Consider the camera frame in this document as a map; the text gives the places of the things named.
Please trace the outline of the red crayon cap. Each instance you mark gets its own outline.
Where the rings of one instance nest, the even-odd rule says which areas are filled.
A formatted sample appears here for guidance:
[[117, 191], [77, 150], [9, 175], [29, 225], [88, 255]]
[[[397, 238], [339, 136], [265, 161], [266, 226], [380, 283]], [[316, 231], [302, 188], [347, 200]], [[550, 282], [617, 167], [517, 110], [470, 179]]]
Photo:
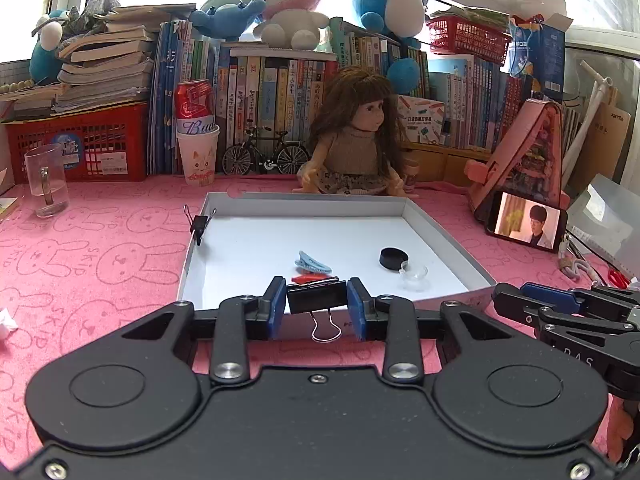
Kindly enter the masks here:
[[337, 280], [338, 280], [337, 276], [331, 276], [328, 274], [321, 274], [321, 273], [299, 274], [292, 277], [292, 283], [299, 286], [310, 285], [310, 284], [321, 283], [321, 282], [336, 282]]

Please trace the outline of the black binder clip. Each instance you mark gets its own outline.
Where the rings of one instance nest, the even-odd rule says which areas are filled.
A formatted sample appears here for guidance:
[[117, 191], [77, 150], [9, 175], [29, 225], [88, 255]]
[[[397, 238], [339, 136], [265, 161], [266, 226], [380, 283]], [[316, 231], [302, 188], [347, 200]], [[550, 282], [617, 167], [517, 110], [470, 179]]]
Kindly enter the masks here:
[[[332, 310], [347, 304], [346, 282], [339, 278], [325, 278], [307, 284], [291, 284], [286, 289], [288, 308], [292, 315], [308, 314], [314, 323], [310, 339], [317, 344], [332, 344], [342, 336], [341, 326], [334, 321]], [[318, 335], [319, 323], [316, 313], [326, 311], [326, 318], [334, 328], [333, 336], [326, 338]]]
[[186, 220], [189, 222], [189, 232], [195, 244], [200, 246], [210, 220], [217, 214], [217, 209], [213, 208], [208, 214], [197, 214], [196, 216], [191, 214], [190, 207], [187, 204], [183, 205], [182, 210]]

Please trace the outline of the light blue hair clip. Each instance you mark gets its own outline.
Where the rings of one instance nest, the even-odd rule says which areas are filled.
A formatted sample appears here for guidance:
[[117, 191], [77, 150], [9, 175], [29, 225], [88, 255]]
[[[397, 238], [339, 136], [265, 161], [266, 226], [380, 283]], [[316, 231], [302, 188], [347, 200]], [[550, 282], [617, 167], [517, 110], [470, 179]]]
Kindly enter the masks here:
[[332, 273], [332, 269], [329, 266], [311, 258], [310, 255], [306, 254], [306, 252], [298, 253], [298, 258], [295, 260], [295, 266], [299, 272], [307, 274], [330, 275]]

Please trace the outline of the black round cap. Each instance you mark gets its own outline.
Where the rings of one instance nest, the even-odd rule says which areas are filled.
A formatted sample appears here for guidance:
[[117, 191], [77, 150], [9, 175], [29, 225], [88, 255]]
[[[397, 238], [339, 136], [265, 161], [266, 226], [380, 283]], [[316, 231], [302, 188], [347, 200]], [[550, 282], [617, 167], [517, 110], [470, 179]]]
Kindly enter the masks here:
[[383, 248], [380, 251], [380, 258], [378, 258], [378, 262], [383, 268], [393, 272], [399, 272], [402, 265], [408, 260], [409, 256], [396, 247]]

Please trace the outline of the red scissors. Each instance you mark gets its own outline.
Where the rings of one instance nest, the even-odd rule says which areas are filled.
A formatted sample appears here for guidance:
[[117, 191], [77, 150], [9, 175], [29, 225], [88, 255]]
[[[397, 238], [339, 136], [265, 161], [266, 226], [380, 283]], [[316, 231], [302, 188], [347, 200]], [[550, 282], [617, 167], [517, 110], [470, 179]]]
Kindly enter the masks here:
[[625, 274], [613, 268], [608, 269], [608, 282], [617, 288], [627, 289], [630, 284], [636, 281], [635, 278], [627, 278]]

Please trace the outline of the clear plastic cup lid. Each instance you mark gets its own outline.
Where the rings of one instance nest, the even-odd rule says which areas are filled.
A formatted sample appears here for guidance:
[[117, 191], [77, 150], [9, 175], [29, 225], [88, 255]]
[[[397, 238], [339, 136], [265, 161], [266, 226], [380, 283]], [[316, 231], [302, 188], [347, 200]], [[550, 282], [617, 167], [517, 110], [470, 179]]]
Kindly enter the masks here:
[[422, 263], [412, 261], [404, 261], [401, 263], [399, 275], [401, 277], [402, 286], [408, 290], [420, 292], [427, 286], [428, 267]]

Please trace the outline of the white shallow cardboard box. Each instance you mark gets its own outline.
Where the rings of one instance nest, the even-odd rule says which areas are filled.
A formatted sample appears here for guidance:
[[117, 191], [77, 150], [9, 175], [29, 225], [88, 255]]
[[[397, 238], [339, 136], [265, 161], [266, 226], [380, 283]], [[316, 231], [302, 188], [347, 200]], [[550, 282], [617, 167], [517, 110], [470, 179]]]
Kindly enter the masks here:
[[[406, 198], [209, 193], [203, 211], [217, 209], [202, 244], [191, 242], [178, 296], [198, 310], [257, 295], [280, 275], [292, 278], [299, 252], [343, 280], [360, 278], [371, 295], [404, 295], [423, 309], [444, 299], [488, 305], [495, 280], [442, 226]], [[399, 272], [378, 262], [385, 247], [428, 267], [426, 289], [405, 289]]]

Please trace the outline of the clear plastic folder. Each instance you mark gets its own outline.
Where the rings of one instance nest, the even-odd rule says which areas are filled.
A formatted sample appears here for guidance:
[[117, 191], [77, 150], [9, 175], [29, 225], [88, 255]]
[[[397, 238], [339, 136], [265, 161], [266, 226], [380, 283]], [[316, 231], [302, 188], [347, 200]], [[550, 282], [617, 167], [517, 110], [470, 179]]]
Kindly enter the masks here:
[[597, 174], [567, 211], [567, 229], [631, 281], [639, 279], [639, 196]]

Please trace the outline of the smartphone playing video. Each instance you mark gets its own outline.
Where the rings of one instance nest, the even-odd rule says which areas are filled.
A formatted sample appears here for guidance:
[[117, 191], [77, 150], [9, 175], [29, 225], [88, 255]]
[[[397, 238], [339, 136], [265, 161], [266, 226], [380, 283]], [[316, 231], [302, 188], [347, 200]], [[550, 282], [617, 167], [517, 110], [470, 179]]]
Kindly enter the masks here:
[[485, 231], [500, 240], [557, 252], [566, 224], [565, 210], [501, 191], [494, 195]]

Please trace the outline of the black binder clip on box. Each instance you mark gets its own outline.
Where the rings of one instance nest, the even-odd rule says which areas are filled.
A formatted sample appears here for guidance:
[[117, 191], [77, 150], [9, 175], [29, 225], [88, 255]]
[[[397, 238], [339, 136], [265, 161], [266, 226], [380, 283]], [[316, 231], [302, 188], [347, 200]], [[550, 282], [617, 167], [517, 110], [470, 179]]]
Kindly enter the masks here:
[[182, 210], [186, 220], [189, 222], [189, 232], [195, 244], [200, 246], [210, 220], [217, 214], [217, 209], [213, 208], [208, 214], [197, 214], [196, 216], [191, 214], [190, 207], [187, 204], [183, 205]]

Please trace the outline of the miniature black bicycle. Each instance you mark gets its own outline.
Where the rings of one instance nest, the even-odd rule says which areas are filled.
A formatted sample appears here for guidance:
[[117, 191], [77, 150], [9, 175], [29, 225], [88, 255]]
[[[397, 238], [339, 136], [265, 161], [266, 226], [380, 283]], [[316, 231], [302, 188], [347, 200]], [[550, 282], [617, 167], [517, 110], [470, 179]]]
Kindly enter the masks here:
[[294, 174], [310, 161], [310, 154], [299, 141], [286, 140], [286, 131], [275, 131], [272, 136], [262, 138], [259, 129], [248, 129], [246, 139], [233, 144], [224, 151], [221, 159], [222, 172], [226, 176], [247, 176], [254, 171], [268, 174]]

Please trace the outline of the pink triangular dollhouse stand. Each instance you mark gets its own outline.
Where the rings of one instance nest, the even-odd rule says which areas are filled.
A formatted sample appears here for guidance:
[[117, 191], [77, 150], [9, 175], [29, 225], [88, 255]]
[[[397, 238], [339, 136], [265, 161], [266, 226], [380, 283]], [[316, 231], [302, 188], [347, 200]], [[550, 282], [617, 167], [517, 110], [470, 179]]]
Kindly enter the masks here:
[[474, 218], [485, 222], [494, 195], [506, 191], [565, 210], [561, 186], [562, 112], [552, 101], [527, 100], [488, 162], [469, 160], [464, 174]]

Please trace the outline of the small glass jar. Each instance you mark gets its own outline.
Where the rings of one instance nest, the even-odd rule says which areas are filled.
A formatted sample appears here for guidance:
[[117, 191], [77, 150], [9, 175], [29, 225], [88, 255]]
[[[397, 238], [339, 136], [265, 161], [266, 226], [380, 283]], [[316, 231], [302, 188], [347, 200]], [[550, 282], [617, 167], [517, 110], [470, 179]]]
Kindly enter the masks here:
[[410, 195], [416, 189], [416, 180], [420, 172], [420, 162], [412, 157], [404, 158], [402, 174], [404, 175], [404, 191]]

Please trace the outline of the white paper cup cat print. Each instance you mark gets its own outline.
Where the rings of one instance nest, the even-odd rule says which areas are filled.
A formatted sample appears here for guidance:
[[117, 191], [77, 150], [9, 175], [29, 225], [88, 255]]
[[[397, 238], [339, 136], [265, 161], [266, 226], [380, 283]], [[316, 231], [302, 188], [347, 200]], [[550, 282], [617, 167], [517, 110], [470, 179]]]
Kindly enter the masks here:
[[219, 127], [203, 133], [178, 133], [178, 148], [186, 183], [209, 186], [215, 181]]

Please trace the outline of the brown-haired doll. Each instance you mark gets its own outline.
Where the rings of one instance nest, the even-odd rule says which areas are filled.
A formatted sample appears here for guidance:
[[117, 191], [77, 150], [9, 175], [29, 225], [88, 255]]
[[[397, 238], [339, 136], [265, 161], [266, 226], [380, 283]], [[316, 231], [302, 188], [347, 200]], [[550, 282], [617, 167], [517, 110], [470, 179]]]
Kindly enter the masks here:
[[385, 77], [346, 67], [330, 81], [309, 128], [299, 193], [404, 196], [397, 96]]

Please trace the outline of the row of upright books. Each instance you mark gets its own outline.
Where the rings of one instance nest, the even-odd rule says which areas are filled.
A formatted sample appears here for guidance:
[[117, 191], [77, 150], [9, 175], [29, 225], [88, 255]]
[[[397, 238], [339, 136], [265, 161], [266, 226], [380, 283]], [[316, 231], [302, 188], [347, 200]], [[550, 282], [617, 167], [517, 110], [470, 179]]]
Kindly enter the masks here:
[[[286, 140], [308, 142], [309, 127], [320, 110], [324, 92], [344, 67], [359, 66], [383, 75], [386, 61], [381, 42], [337, 16], [321, 34], [317, 51], [269, 50], [259, 42], [236, 44], [198, 32], [190, 21], [171, 26], [164, 62], [154, 73], [145, 170], [148, 174], [178, 174], [175, 120], [177, 84], [206, 79], [213, 86], [218, 150], [246, 139], [258, 128], [262, 138], [286, 131]], [[529, 83], [477, 56], [438, 58], [423, 44], [412, 52], [420, 58], [419, 88], [410, 96], [442, 102], [445, 119], [442, 144], [457, 150], [489, 153], [529, 94]]]

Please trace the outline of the pink bunny-print table cloth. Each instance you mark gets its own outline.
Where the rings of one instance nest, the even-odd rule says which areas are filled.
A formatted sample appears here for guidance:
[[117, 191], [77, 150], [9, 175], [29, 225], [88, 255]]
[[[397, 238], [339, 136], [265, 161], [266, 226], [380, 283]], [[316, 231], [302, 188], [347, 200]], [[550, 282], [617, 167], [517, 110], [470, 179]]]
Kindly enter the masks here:
[[[188, 220], [182, 206], [196, 214], [205, 188], [190, 188], [183, 178], [152, 177], [138, 183], [72, 183], [70, 215], [41, 220], [26, 202], [28, 186], [6, 195], [20, 196], [20, 204], [1, 222], [1, 311], [8, 310], [17, 330], [1, 341], [1, 461], [14, 468], [38, 450], [40, 442], [24, 408], [29, 379], [40, 367], [122, 324], [134, 321], [174, 300], [189, 243]], [[485, 234], [475, 222], [465, 196], [416, 189], [413, 200], [491, 274], [497, 282], [521, 286], [537, 282], [567, 289], [588, 288], [589, 280], [573, 283], [548, 252], [528, 249]], [[152, 223], [140, 228], [135, 214], [149, 209]], [[18, 272], [19, 264], [35, 249], [47, 249], [40, 259], [54, 275]], [[124, 284], [104, 284], [96, 265], [116, 245], [134, 242], [146, 248], [169, 244], [168, 256], [151, 257], [146, 267], [168, 272], [168, 284], [137, 278]], [[341, 366], [382, 363], [382, 344], [357, 342], [352, 337], [334, 344], [299, 340], [258, 341], [250, 344], [252, 374], [266, 364]]]

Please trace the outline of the colourful white game box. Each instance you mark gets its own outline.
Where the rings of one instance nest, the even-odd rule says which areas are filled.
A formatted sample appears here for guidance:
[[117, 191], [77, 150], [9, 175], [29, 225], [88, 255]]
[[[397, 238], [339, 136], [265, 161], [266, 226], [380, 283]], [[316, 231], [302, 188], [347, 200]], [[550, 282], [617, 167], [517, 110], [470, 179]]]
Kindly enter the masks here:
[[444, 103], [415, 96], [398, 96], [397, 108], [408, 142], [442, 144]]

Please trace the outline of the red Budweiser can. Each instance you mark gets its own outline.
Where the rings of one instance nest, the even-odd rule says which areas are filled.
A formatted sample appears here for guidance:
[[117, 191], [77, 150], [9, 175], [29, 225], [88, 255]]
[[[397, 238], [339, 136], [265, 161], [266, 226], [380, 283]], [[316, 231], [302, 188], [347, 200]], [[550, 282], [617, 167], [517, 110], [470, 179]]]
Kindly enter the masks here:
[[213, 86], [206, 80], [185, 81], [175, 91], [176, 131], [181, 134], [204, 134], [215, 125]]

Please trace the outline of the red plastic crate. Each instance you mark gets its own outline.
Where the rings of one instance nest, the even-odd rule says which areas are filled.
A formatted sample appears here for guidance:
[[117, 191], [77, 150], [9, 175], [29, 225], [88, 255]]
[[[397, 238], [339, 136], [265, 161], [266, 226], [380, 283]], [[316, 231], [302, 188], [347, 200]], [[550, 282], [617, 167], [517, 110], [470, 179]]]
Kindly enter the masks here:
[[15, 181], [27, 181], [26, 153], [53, 143], [62, 146], [67, 180], [144, 180], [148, 111], [148, 104], [137, 102], [77, 114], [8, 122], [6, 133]]

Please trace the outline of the blue cardboard box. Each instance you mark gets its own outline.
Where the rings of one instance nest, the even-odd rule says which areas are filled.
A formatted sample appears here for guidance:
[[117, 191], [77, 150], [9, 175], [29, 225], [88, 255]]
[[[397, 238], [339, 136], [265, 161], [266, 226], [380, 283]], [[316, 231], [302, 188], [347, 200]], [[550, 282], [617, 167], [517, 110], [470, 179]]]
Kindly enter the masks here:
[[573, 20], [553, 13], [546, 20], [542, 14], [523, 20], [510, 18], [512, 37], [506, 67], [514, 77], [531, 76], [532, 90], [548, 99], [561, 102], [564, 90], [565, 36]]

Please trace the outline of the clear glass mug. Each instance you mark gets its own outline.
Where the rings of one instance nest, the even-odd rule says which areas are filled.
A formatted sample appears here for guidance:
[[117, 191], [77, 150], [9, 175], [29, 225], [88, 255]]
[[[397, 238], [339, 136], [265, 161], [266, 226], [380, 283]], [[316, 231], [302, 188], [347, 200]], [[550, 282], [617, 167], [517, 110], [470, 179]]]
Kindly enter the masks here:
[[70, 199], [66, 183], [62, 146], [40, 145], [25, 154], [32, 206], [38, 218], [51, 218], [62, 212]]

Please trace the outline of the small red basket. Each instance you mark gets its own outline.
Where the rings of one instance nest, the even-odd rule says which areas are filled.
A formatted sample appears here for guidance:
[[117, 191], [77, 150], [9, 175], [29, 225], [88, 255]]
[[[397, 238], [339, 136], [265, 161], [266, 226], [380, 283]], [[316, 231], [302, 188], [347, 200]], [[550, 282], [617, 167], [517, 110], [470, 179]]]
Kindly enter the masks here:
[[506, 32], [477, 24], [457, 15], [444, 15], [426, 22], [431, 50], [436, 54], [472, 54], [502, 65], [512, 37]]

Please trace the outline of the crumpled white tissue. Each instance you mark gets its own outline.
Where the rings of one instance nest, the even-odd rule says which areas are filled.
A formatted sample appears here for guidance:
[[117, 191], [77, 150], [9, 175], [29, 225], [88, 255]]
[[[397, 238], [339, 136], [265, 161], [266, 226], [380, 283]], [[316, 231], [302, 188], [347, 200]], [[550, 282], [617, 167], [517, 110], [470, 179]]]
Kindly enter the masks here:
[[0, 340], [6, 340], [16, 330], [18, 330], [17, 322], [14, 321], [8, 309], [2, 309], [0, 311]]

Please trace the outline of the stack of books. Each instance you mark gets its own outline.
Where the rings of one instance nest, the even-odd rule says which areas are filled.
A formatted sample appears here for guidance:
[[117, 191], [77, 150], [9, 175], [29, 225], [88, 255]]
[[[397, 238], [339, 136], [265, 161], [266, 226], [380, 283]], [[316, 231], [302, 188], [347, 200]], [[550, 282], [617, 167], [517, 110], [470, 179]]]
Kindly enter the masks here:
[[193, 3], [124, 6], [119, 0], [89, 0], [70, 12], [54, 49], [62, 86], [52, 110], [62, 115], [107, 105], [143, 101], [164, 62], [171, 26], [181, 25]]

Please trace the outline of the blue whale plush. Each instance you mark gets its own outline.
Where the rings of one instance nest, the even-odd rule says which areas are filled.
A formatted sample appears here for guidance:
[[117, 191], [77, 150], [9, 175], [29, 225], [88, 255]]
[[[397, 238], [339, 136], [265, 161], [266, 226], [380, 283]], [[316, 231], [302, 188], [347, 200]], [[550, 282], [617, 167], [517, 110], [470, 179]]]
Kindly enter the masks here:
[[207, 0], [190, 15], [192, 26], [202, 35], [238, 41], [266, 8], [266, 0]]

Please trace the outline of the pink white bunny plush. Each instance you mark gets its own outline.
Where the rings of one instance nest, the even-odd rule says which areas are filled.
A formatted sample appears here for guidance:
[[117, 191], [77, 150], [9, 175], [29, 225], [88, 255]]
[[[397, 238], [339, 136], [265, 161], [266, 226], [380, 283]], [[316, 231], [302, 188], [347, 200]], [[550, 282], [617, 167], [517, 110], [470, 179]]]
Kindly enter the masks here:
[[272, 48], [313, 51], [329, 18], [316, 11], [320, 0], [265, 0], [253, 35]]

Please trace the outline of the blue white monster plush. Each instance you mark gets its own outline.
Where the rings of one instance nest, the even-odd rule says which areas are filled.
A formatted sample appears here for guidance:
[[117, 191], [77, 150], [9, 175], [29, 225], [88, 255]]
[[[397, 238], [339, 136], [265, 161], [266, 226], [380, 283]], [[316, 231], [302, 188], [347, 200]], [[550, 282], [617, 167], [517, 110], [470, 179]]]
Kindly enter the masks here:
[[428, 0], [352, 0], [360, 26], [376, 39], [386, 42], [381, 52], [386, 64], [383, 75], [394, 92], [410, 96], [419, 88], [420, 58], [412, 52], [420, 50], [416, 36], [426, 22]]

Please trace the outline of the blue penguin plush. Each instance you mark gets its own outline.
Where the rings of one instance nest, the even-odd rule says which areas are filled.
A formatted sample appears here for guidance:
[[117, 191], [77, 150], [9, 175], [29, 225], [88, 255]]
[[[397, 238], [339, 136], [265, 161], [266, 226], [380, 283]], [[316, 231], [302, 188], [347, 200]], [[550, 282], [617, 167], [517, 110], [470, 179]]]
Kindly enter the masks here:
[[62, 61], [58, 52], [66, 48], [78, 32], [74, 29], [74, 21], [79, 18], [77, 6], [70, 10], [55, 10], [50, 14], [43, 14], [32, 30], [32, 36], [37, 38], [32, 57], [29, 61], [30, 79], [40, 86], [55, 84]]

